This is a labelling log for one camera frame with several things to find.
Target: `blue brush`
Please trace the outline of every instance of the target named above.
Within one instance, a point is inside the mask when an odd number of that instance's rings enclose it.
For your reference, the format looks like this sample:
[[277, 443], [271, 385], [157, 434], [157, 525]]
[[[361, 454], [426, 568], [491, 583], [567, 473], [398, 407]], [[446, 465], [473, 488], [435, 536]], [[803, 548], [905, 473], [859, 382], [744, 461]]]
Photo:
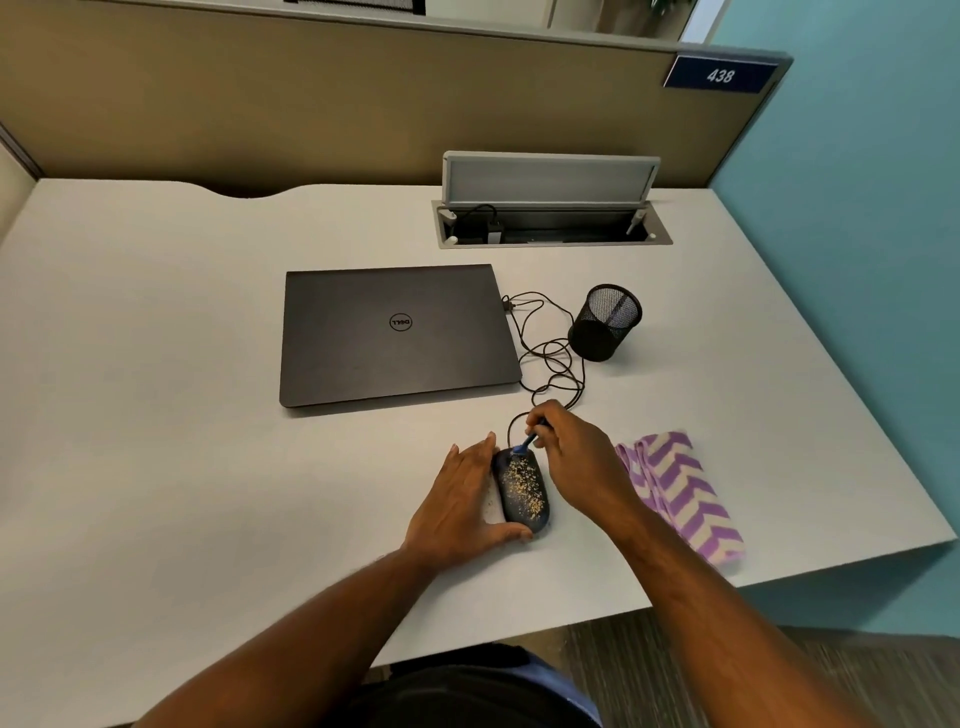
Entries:
[[[538, 425], [549, 425], [549, 422], [546, 421], [546, 418], [545, 418], [545, 417], [541, 417], [541, 418], [540, 418], [540, 421], [539, 421], [537, 424], [538, 424]], [[520, 443], [519, 445], [517, 445], [513, 450], [511, 450], [511, 452], [512, 452], [514, 455], [522, 455], [522, 454], [524, 454], [524, 453], [530, 448], [530, 444], [531, 444], [534, 440], [536, 440], [536, 439], [537, 439], [537, 433], [534, 432], [534, 433], [531, 434], [526, 440], [524, 440], [522, 443]]]

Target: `open outlet box lid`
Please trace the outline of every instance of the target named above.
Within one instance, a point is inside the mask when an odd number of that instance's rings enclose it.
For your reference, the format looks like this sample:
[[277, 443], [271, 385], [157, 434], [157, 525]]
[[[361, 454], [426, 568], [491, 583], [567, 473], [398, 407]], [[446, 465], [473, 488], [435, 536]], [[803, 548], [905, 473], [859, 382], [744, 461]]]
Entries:
[[659, 157], [447, 152], [443, 201], [451, 209], [637, 208], [659, 168]]

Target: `desk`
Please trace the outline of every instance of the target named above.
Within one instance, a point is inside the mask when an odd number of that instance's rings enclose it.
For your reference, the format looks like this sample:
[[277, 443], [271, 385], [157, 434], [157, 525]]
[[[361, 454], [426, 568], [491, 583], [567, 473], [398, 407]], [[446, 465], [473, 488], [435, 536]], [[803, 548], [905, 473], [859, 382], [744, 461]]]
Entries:
[[[672, 246], [442, 251], [433, 187], [234, 200], [176, 182], [39, 183], [0, 247], [0, 715], [134, 719], [396, 547], [451, 442], [508, 394], [321, 417], [277, 403], [288, 270], [491, 263], [642, 324], [576, 412], [615, 442], [685, 427], [754, 584], [953, 532], [710, 190], [654, 190]], [[540, 335], [565, 330], [547, 313]], [[649, 604], [551, 488], [549, 535], [432, 587], [379, 664]]]

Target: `black mesh pen holder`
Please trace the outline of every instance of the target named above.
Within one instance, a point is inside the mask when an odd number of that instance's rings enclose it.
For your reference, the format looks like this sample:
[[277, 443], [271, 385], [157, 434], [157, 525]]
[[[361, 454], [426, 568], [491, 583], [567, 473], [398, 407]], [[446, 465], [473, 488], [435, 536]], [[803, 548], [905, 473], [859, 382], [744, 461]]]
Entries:
[[607, 361], [641, 318], [640, 302], [626, 288], [594, 286], [567, 334], [570, 348], [587, 361]]

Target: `person's right arm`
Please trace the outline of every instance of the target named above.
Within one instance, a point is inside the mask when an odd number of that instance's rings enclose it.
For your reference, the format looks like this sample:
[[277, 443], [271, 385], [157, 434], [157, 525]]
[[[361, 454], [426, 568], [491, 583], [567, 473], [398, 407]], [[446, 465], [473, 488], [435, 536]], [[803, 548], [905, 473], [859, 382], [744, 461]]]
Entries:
[[[550, 426], [538, 425], [543, 417]], [[647, 593], [714, 728], [877, 728], [663, 519], [599, 428], [555, 400], [527, 418], [560, 494], [611, 537]]]

